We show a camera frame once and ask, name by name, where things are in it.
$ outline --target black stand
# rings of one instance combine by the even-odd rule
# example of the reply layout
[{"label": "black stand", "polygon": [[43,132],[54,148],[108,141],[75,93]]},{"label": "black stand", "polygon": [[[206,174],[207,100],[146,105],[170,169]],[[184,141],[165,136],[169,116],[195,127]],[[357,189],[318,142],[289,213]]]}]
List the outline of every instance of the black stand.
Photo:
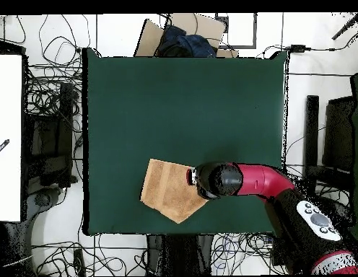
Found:
[{"label": "black stand", "polygon": [[148,235],[146,276],[210,276],[214,235]]}]

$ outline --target cloth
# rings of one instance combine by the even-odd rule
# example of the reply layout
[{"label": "cloth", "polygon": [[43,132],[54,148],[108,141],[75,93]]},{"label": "cloth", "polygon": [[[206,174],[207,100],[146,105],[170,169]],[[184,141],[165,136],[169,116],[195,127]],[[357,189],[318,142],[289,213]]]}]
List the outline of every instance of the cloth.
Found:
[{"label": "cloth", "polygon": [[158,48],[159,57],[199,57],[216,58],[214,49],[206,38],[200,35],[185,35],[179,27],[171,26],[165,30]]},{"label": "cloth", "polygon": [[207,202],[197,194],[196,186],[188,185],[188,168],[150,159],[141,201],[178,224],[186,220]]}]

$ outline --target button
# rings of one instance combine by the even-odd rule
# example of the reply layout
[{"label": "button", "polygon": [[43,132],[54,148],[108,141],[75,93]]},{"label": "button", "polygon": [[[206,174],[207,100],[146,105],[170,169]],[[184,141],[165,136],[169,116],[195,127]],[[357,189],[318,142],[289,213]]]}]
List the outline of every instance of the button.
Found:
[{"label": "button", "polygon": [[329,225],[328,218],[322,214],[313,214],[311,216],[311,222],[320,227],[327,227]]}]

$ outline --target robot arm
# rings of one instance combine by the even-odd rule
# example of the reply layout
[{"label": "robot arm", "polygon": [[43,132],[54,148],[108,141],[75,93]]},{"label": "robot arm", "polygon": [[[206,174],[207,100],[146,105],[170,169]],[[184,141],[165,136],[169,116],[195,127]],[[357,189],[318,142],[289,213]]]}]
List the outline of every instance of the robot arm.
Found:
[{"label": "robot arm", "polygon": [[256,195],[266,204],[284,264],[291,274],[358,274],[358,264],[331,220],[277,169],[254,164],[206,163],[189,169],[188,184],[206,199]]}]

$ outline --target backpack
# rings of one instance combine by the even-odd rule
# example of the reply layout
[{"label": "backpack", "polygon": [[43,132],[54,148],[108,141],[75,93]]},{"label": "backpack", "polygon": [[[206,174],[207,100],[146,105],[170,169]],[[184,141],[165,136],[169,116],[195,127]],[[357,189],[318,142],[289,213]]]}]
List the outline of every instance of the backpack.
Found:
[{"label": "backpack", "polygon": [[157,55],[159,57],[217,57],[206,38],[200,35],[186,35],[186,31],[174,25],[164,31]]}]

